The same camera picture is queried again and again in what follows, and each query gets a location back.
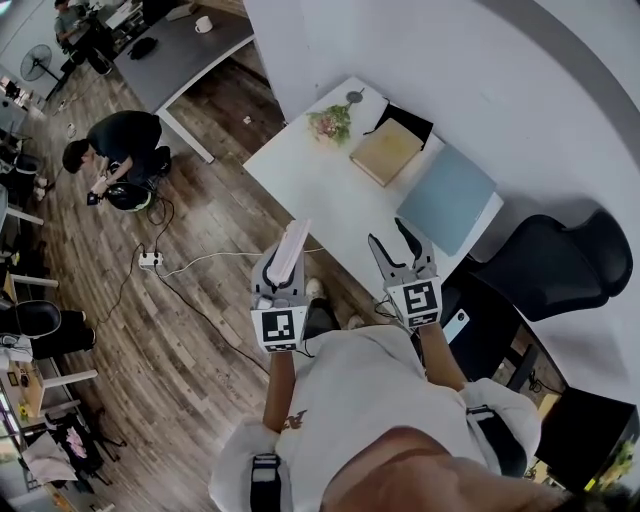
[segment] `hand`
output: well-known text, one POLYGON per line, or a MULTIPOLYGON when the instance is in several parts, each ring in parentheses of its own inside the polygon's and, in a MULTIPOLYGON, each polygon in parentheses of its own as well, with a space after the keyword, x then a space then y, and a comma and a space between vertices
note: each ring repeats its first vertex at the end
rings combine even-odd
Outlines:
POLYGON ((107 180, 105 180, 104 178, 100 178, 91 188, 91 192, 102 197, 102 195, 107 191, 108 188, 109 184, 107 183, 107 180))

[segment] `office chair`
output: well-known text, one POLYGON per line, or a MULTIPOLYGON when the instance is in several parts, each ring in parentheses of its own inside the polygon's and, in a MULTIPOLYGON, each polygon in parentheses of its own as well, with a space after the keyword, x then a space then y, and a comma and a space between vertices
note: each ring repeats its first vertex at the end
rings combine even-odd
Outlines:
POLYGON ((60 310, 46 300, 21 302, 7 309, 0 306, 1 343, 5 342, 5 337, 26 336, 35 339, 47 336, 60 327, 61 321, 60 310))
POLYGON ((507 387, 519 391, 540 350, 529 345, 520 355, 511 348, 522 318, 509 301, 473 275, 456 270, 443 286, 442 304, 440 323, 467 379, 491 378, 507 358, 515 366, 507 387), (466 320, 466 325, 459 332, 452 331, 449 324, 460 325, 461 320, 466 320))
POLYGON ((491 260, 469 270, 537 322, 606 304, 627 286, 633 257, 616 220, 599 209, 574 228, 529 217, 491 260))

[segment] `black pants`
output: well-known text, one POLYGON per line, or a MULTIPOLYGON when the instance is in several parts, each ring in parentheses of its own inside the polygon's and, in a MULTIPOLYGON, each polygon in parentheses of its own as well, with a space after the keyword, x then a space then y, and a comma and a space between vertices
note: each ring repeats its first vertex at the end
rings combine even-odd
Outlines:
POLYGON ((133 167, 127 173, 127 181, 144 186, 147 180, 165 173, 165 164, 171 161, 171 154, 166 146, 156 149, 161 135, 160 118, 154 116, 151 130, 145 134, 131 155, 133 167))
POLYGON ((313 299, 309 304, 303 339, 310 340, 325 332, 339 331, 340 324, 327 299, 313 299))
POLYGON ((61 311, 62 322, 55 332, 31 340, 34 359, 61 356, 93 347, 93 331, 82 320, 79 311, 61 311))

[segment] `white table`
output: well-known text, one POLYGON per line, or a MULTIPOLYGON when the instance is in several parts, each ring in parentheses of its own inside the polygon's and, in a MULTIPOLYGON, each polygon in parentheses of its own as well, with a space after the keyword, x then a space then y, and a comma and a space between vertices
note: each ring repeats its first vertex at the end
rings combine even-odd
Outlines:
MULTIPOLYGON (((383 188, 349 159, 349 154, 373 130, 387 102, 357 78, 349 78, 308 112, 346 104, 349 91, 364 88, 364 99, 351 106, 351 137, 343 146, 318 142, 302 115, 251 157, 244 167, 296 219, 311 219, 311 234, 377 300, 383 279, 369 248, 367 235, 380 239, 398 263, 413 261, 398 231, 396 210, 444 144, 431 134, 425 149, 383 188)), ((438 274, 444 281, 460 264, 491 223, 502 199, 494 193, 472 231, 453 256, 434 246, 438 274)))
POLYGON ((111 30, 116 30, 120 25, 127 21, 131 16, 136 14, 142 9, 142 2, 133 5, 131 1, 125 2, 118 10, 111 15, 111 17, 105 22, 105 25, 111 30))

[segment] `blue folder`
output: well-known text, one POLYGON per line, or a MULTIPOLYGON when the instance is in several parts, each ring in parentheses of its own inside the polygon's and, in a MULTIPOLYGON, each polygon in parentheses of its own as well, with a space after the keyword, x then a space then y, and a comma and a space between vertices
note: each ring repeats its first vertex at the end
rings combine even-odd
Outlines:
POLYGON ((398 208, 449 256, 458 252, 496 189, 482 169, 445 146, 398 208))

